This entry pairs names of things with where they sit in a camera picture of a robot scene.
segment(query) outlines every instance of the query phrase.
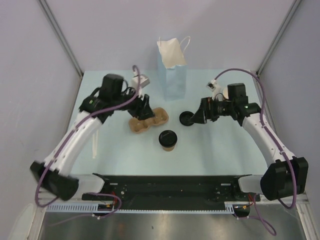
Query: light blue paper bag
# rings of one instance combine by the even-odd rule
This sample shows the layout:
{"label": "light blue paper bag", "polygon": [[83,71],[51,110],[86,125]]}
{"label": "light blue paper bag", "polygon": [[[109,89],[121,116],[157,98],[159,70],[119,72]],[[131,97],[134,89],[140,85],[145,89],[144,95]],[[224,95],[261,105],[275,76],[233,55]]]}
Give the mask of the light blue paper bag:
{"label": "light blue paper bag", "polygon": [[[181,44],[188,39],[184,50]],[[184,38],[180,43],[173,38],[169,41],[159,41],[158,45],[158,77],[163,89],[166,101],[183,99],[186,94],[187,63],[185,50],[190,43],[190,36]]]}

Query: gray wall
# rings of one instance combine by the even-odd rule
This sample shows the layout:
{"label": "gray wall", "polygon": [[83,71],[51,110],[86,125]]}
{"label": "gray wall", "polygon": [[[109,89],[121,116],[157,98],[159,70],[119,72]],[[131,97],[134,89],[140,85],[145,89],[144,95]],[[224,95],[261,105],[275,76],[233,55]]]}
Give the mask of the gray wall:
{"label": "gray wall", "polygon": [[294,0],[47,0],[84,70],[157,68],[157,44],[191,36],[190,69],[262,61]]}
{"label": "gray wall", "polygon": [[29,171],[64,134],[80,79],[36,0],[0,2],[0,239],[34,202]]}
{"label": "gray wall", "polygon": [[306,192],[320,223],[320,1],[302,1],[262,73],[278,135],[309,162]]}

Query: black cup lid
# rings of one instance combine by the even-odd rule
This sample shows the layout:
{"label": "black cup lid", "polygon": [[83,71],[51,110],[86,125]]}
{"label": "black cup lid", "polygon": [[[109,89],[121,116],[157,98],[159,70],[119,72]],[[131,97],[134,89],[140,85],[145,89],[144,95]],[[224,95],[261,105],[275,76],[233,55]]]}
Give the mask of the black cup lid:
{"label": "black cup lid", "polygon": [[190,122],[190,118],[193,116],[194,114],[190,111],[184,111],[180,114],[179,116],[179,120],[180,120],[180,123],[184,126],[191,126],[193,125],[194,123],[193,122]]}
{"label": "black cup lid", "polygon": [[176,145],[178,136],[174,131],[165,130],[159,135],[159,143],[165,148],[171,148]]}

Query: table surface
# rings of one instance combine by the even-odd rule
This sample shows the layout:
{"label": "table surface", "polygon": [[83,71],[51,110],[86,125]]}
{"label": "table surface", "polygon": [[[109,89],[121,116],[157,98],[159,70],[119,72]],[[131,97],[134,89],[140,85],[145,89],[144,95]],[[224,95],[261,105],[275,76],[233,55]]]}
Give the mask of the table surface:
{"label": "table surface", "polygon": [[[209,97],[206,84],[222,70],[188,70],[184,99],[165,101],[156,71],[142,72],[150,78],[143,93],[150,96],[151,108],[164,108],[169,121],[148,131],[132,133],[129,113],[116,111],[98,130],[97,155],[93,158],[92,139],[84,146],[74,163],[72,174],[103,175],[263,175],[267,164],[251,136],[230,116],[216,122],[183,126],[179,115],[195,112],[200,99]],[[108,73],[124,76],[130,82],[132,71],[86,71],[84,73],[71,123],[78,114],[83,99],[101,86]],[[219,78],[221,86],[244,83],[249,102],[259,103],[251,76],[243,72],[228,72]],[[159,134],[173,130],[178,136],[173,151],[166,152],[159,144]]]}

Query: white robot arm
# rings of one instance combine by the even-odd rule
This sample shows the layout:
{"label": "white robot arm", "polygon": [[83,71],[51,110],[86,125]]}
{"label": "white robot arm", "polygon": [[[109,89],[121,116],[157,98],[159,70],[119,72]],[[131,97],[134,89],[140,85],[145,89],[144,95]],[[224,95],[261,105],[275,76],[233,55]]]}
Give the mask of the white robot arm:
{"label": "white robot arm", "polygon": [[199,109],[189,122],[206,124],[207,120],[215,122],[220,116],[231,116],[251,135],[268,166],[264,175],[239,177],[240,190],[264,194],[268,200],[302,194],[308,162],[304,157],[297,158],[280,141],[265,116],[261,115],[259,105],[249,103],[245,85],[236,83],[221,87],[214,79],[207,87],[212,91],[212,97],[201,99]]}
{"label": "white robot arm", "polygon": [[[139,85],[135,73],[132,79],[134,87],[127,86],[122,91],[124,82],[122,76],[107,74],[103,78],[102,86],[83,100],[72,127],[57,147],[43,162],[32,163],[30,170],[37,182],[41,182],[41,187],[64,201],[71,199],[76,192],[88,192],[88,186],[82,184],[81,179],[72,177],[70,173],[75,160],[92,134],[115,110],[128,111],[139,120],[155,116],[149,105],[149,96],[141,93],[141,88],[149,83],[149,79],[145,75],[140,75]],[[90,175],[90,192],[98,193],[103,185],[103,179]]]}

